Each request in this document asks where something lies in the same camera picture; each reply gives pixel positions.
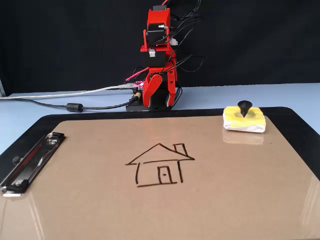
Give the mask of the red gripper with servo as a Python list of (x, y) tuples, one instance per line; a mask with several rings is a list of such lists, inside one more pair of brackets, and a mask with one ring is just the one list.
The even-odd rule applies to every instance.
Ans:
[(152, 98), (163, 81), (161, 76), (162, 74), (167, 75), (168, 98), (166, 105), (167, 107), (171, 107), (173, 105), (176, 95), (176, 68), (177, 65), (173, 62), (168, 62), (166, 66), (148, 68), (148, 75), (146, 76), (142, 90), (142, 102), (146, 108), (155, 109), (157, 107), (156, 101), (152, 100)]

